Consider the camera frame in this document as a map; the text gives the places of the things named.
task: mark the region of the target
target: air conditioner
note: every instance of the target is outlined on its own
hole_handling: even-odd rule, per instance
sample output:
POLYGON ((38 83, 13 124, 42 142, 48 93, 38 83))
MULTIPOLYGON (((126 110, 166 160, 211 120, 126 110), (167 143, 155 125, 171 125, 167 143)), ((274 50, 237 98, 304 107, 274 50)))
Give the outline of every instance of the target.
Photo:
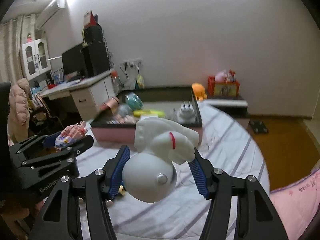
POLYGON ((42 27, 61 9, 66 7, 66 0, 53 0, 36 19, 36 28, 42 27))

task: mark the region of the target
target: round table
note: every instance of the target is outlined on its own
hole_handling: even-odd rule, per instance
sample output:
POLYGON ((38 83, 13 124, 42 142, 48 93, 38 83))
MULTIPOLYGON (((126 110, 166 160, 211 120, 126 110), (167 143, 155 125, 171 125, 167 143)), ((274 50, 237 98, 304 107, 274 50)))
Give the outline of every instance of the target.
MULTIPOLYGON (((267 167, 260 149, 248 132, 229 115, 199 102, 203 121, 203 136, 198 147, 203 158, 230 176, 246 178, 254 175, 269 194, 267 167)), ((128 145, 131 156, 136 154, 128 145)), ((97 142, 77 157, 80 176, 102 168, 109 158, 116 156, 120 144, 97 142)), ((163 200, 149 204, 126 193, 108 208, 117 238, 122 239, 194 239, 198 240, 209 210, 210 201, 198 193, 187 163, 177 165, 177 184, 163 200)), ((90 239, 84 203, 81 204, 83 239, 90 239)), ((227 239, 232 240, 236 226, 237 197, 232 197, 227 239)))

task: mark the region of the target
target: desk drawer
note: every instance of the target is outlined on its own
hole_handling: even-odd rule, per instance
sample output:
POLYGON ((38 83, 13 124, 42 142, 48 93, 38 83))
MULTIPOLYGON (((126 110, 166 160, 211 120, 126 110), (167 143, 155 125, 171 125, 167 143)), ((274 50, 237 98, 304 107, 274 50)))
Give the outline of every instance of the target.
POLYGON ((71 92, 71 95, 78 109, 83 107, 96 107, 89 89, 77 90, 71 92))
POLYGON ((95 107, 81 107, 78 108, 78 111, 83 121, 88 121, 98 113, 95 107))

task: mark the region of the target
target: wall socket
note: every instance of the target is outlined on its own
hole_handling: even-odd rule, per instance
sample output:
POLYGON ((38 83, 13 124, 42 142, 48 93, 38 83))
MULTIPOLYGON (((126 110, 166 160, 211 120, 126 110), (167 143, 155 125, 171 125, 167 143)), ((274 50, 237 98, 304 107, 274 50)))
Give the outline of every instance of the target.
POLYGON ((121 64, 124 67, 128 67, 128 68, 141 68, 143 66, 142 64, 142 58, 133 58, 133 59, 128 59, 125 60, 124 62, 122 62, 121 64))

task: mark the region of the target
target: wooden floor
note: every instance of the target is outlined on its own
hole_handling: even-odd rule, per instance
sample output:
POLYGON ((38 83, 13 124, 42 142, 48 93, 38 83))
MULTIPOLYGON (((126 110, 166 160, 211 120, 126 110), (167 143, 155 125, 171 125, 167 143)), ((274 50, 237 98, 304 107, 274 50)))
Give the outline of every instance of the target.
POLYGON ((268 134, 248 131, 261 149, 270 178, 270 190, 287 186, 310 174, 320 158, 300 119, 261 118, 268 134))

